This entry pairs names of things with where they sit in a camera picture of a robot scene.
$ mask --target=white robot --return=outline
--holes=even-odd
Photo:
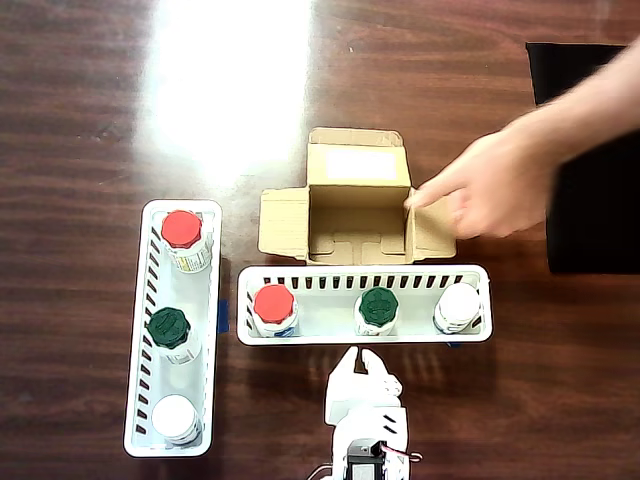
[[[358,347],[351,347],[329,375],[325,422],[335,426],[333,462],[309,480],[408,480],[410,462],[422,457],[406,453],[407,412],[398,398],[402,385],[371,350],[362,350],[367,373],[356,373],[357,356]],[[329,469],[330,476],[316,476]]]

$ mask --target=white cap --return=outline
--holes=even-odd
[[[468,283],[454,283],[444,291],[437,308],[445,322],[466,326],[480,311],[480,295]]]
[[[169,395],[161,399],[153,409],[153,428],[165,438],[180,438],[193,428],[196,409],[182,395]]]

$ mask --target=green cap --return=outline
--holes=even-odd
[[[398,299],[391,290],[374,287],[362,295],[360,313],[365,323],[382,327],[392,321],[398,311]]]
[[[191,325],[182,310],[165,307],[151,315],[146,328],[156,345],[174,349],[187,341]]]

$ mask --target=wooden table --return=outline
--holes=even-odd
[[[122,447],[140,213],[224,210],[222,294],[260,192],[304,183],[310,128],[400,131],[415,185],[532,108],[525,41],[626,43],[598,0],[5,0],[0,6],[0,477],[291,479],[330,459],[345,348],[218,340],[214,446]],[[459,244],[492,278],[483,345],[383,346],[412,479],[640,477],[640,281],[552,277],[542,228]],[[231,315],[232,324],[235,315]]]

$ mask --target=red bottle cap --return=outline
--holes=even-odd
[[[172,248],[189,248],[200,240],[202,221],[193,212],[175,210],[162,222],[162,238]]]
[[[256,294],[253,310],[264,323],[280,324],[293,313],[293,295],[284,285],[267,285]]]

